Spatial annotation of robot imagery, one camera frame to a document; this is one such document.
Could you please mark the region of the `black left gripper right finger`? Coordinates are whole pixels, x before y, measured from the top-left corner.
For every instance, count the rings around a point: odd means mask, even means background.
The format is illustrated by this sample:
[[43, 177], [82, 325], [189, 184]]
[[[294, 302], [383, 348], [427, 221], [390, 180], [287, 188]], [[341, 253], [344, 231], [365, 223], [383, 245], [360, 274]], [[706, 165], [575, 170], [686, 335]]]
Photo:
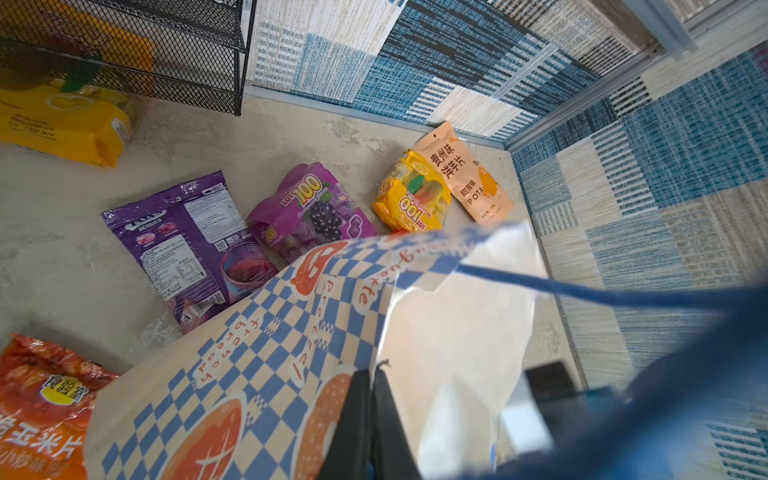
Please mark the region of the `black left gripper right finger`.
[[372, 387], [371, 463], [376, 480], [421, 479], [402, 426], [384, 365]]

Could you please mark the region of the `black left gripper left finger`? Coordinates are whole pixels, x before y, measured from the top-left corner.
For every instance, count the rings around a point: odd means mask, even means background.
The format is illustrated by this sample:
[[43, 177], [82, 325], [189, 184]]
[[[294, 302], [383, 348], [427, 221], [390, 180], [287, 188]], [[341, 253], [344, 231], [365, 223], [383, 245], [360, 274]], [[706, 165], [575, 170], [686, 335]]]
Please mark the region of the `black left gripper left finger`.
[[371, 478], [372, 393], [369, 370], [352, 375], [330, 448], [319, 480]]

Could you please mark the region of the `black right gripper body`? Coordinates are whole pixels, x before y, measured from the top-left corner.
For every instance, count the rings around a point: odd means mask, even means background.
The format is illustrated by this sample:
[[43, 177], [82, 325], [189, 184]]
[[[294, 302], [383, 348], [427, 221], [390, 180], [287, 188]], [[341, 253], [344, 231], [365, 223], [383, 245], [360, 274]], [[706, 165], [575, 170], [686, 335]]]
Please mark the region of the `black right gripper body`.
[[552, 362], [526, 370], [500, 414], [513, 456], [500, 461], [499, 474], [510, 474], [533, 459], [584, 433], [618, 405], [610, 387], [579, 390], [565, 365]]

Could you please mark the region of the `blue checkered paper bag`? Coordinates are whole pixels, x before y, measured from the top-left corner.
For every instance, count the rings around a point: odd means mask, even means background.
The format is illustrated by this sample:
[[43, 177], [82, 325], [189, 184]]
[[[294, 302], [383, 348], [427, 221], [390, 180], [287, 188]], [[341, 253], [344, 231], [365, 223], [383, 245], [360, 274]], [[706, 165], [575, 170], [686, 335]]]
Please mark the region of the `blue checkered paper bag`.
[[91, 479], [318, 479], [352, 375], [384, 365], [422, 478], [492, 478], [536, 303], [711, 310], [716, 322], [513, 478], [626, 478], [719, 393], [767, 374], [767, 290], [605, 291], [548, 278], [529, 223], [343, 240], [99, 393]]

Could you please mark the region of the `orange potato chip bag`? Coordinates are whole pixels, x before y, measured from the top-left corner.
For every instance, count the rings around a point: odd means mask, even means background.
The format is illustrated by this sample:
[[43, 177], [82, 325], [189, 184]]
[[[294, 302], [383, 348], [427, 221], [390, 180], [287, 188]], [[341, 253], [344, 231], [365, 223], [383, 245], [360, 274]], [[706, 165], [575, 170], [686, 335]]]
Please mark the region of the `orange potato chip bag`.
[[514, 203], [448, 121], [422, 137], [413, 150], [430, 162], [478, 224], [495, 225], [508, 219]]

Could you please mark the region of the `yellow fruit jelly bag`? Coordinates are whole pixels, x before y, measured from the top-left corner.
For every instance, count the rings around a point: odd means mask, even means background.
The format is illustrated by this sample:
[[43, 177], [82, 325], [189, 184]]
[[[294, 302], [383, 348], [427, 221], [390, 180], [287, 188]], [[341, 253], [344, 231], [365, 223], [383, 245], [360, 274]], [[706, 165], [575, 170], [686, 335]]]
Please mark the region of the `yellow fruit jelly bag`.
[[381, 182], [372, 210], [393, 231], [431, 231], [444, 227], [451, 202], [432, 164], [408, 150]]

